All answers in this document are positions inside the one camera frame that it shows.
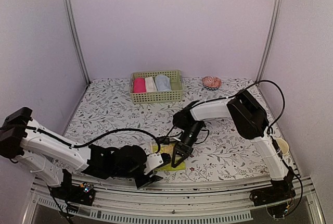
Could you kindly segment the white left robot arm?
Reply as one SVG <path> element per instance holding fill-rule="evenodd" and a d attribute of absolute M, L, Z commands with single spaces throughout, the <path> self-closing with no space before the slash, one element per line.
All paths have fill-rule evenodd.
<path fill-rule="evenodd" d="M 138 145 L 117 148 L 75 143 L 49 131 L 31 114 L 31 109 L 23 107 L 5 118 L 1 156 L 27 166 L 49 186 L 52 197 L 67 203 L 91 206 L 96 192 L 87 182 L 74 185 L 72 174 L 53 165 L 50 157 L 95 178 L 131 178 L 137 189 L 161 180 L 154 170 L 171 161 L 168 153 L 148 155 Z"/>

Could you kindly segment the light blue towel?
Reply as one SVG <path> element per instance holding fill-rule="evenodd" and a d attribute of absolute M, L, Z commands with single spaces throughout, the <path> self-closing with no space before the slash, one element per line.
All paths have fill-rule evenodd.
<path fill-rule="evenodd" d="M 155 77 L 155 84 L 158 92 L 169 92 L 172 90 L 170 78 L 163 74 L 159 74 Z"/>

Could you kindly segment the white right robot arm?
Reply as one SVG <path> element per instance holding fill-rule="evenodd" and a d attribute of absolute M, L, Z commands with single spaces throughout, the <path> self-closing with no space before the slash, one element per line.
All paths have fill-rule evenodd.
<path fill-rule="evenodd" d="M 251 191 L 250 199 L 255 206 L 296 196 L 292 184 L 295 175 L 284 160 L 277 141 L 271 136 L 267 113 L 247 90 L 241 90 L 232 97 L 191 102 L 173 116 L 173 125 L 183 130 L 173 149 L 173 168 L 192 154 L 197 136 L 205 126 L 204 122 L 215 118 L 231 118 L 238 134 L 254 145 L 268 168 L 272 185 Z"/>

